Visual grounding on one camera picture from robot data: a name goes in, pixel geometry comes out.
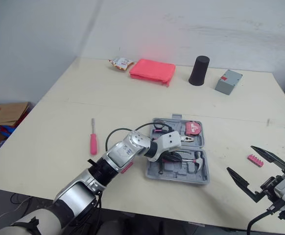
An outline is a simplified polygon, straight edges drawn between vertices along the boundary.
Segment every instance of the folded pink cloth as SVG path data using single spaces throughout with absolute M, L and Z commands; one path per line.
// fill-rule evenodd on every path
M 173 64 L 140 59 L 129 73 L 132 78 L 161 82 L 169 86 L 174 72 Z

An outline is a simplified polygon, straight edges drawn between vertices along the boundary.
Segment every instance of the screwdriver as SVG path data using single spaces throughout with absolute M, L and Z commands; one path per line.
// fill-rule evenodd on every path
M 97 154 L 97 138 L 95 135 L 95 119 L 92 118 L 93 133 L 90 135 L 90 153 L 91 155 Z

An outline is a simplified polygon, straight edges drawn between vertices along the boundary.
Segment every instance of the black cable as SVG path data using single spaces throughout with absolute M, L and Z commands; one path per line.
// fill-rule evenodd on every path
M 109 138 L 111 137 L 111 135 L 114 132 L 120 131 L 120 130 L 132 131 L 131 129 L 128 129 L 128 128 L 118 128 L 118 129 L 115 129 L 115 130 L 111 131 L 111 133 L 108 135 L 107 139 L 105 140 L 105 151 L 108 151 L 108 141 L 109 141 Z
M 159 124 L 159 123 L 158 123 L 158 122 L 149 122 L 149 123 L 146 123 L 146 124 L 141 125 L 140 127 L 136 128 L 135 131 L 138 131 L 139 129 L 143 128 L 144 126 L 147 126 L 147 125 L 154 125 L 154 124 Z M 169 126 L 169 125 L 167 125 L 167 124 L 165 124 L 165 123 L 161 123 L 161 125 L 167 126 L 169 132 L 174 131 L 171 126 Z M 111 131 L 111 133 L 108 135 L 107 139 L 105 140 L 105 151 L 108 151 L 108 141 L 109 141 L 109 138 L 111 137 L 111 135 L 112 135 L 114 132 L 120 131 L 120 130 L 132 131 L 131 129 L 128 129 L 128 128 L 118 128 L 118 129 L 115 129 L 115 130 Z
M 12 194 L 12 196 L 10 197 L 10 202 L 12 203 L 12 204 L 15 204 L 15 205 L 19 205 L 20 204 L 20 202 L 17 200 L 17 202 L 13 202 L 13 197 L 16 195 L 17 193 L 13 193 Z
M 27 211 L 28 211 L 28 209 L 29 209 L 29 207 L 30 207 L 30 205 L 31 205 L 32 199 L 33 199 L 33 197 L 30 197 L 30 198 L 29 198 L 27 207 L 26 207 L 26 209 L 25 209 L 23 215 L 21 216 L 21 218 L 26 215 L 26 213 L 27 213 Z
M 144 125 L 141 125 L 140 127 L 137 127 L 137 128 L 135 129 L 135 131 L 138 131 L 139 129 L 143 128 L 144 126 L 147 126 L 147 125 L 154 125 L 154 124 L 159 124 L 159 123 L 158 123 L 158 122 L 149 122 L 149 123 L 146 123 L 146 124 L 144 124 Z M 165 123 L 161 123 L 161 125 L 167 126 L 169 132 L 174 131 L 171 126 L 169 126 L 169 125 L 167 125 L 167 124 L 165 124 Z
M 99 211 L 98 211 L 98 215 L 97 215 L 97 222 L 96 222 L 96 225 L 95 225 L 95 229 L 93 231 L 93 235 L 96 234 L 97 232 L 97 229 L 98 229 L 98 226 L 99 226 L 99 222 L 100 222 L 100 213 L 101 213 L 101 197 L 102 197 L 102 194 L 99 196 Z
M 95 210 L 95 209 L 98 207 L 99 202 L 101 201 L 101 197 L 102 197 L 102 194 L 99 195 L 98 201 L 96 202 L 96 204 L 94 205 L 94 207 L 88 212 L 89 215 L 88 215 L 87 217 L 85 216 L 84 219 L 83 219 L 81 222 L 79 222 L 78 224 L 76 224 L 75 228 L 69 233 L 69 235 L 72 235 L 72 234 L 74 234 L 75 232 L 77 232 L 77 230 L 79 230 L 79 229 L 81 228 L 81 226 L 82 226 L 83 224 L 85 224 L 86 221 L 94 214 L 94 213 L 93 213 L 93 210 Z

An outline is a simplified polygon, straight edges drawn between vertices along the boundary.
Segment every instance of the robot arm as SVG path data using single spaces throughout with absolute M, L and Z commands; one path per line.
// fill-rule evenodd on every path
M 131 131 L 123 141 L 112 146 L 90 168 L 85 169 L 55 197 L 51 207 L 39 209 L 24 216 L 9 227 L 0 230 L 0 235 L 57 235 L 75 221 L 91 213 L 100 196 L 111 180 L 124 173 L 136 156 L 146 156 L 155 162 L 165 151 L 181 147 L 181 137 L 177 131 L 160 136 L 151 141 L 138 131 Z

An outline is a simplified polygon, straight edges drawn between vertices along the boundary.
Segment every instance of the gray tool case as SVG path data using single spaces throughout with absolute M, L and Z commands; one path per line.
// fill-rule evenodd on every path
M 185 135 L 186 131 L 186 122 L 195 121 L 195 120 L 182 120 L 181 115 L 173 115 L 173 119 L 163 119 L 163 118 L 154 118 L 153 122 L 157 120 L 164 121 L 165 124 L 170 125 L 175 131 L 178 131 L 180 135 Z M 208 169 L 208 161 L 206 152 L 202 149 L 204 145 L 204 137 L 203 137 L 203 128 L 202 124 L 199 121 L 195 121 L 201 126 L 201 132 L 199 135 L 191 136 L 194 138 L 193 142 L 183 142 L 181 149 L 176 150 L 183 159 L 195 159 L 195 152 L 202 152 L 201 157 L 203 159 L 203 165 L 201 170 L 197 171 L 197 164 L 193 162 L 163 162 L 163 174 L 159 174 L 159 163 L 147 161 L 147 170 L 146 176 L 150 179 L 158 179 L 158 180 L 173 180 L 173 181 L 181 181 L 199 185 L 205 185 L 210 182 L 209 177 L 209 169 Z M 150 138 L 158 138 L 162 134 L 154 133 L 155 127 L 152 126 L 150 131 Z

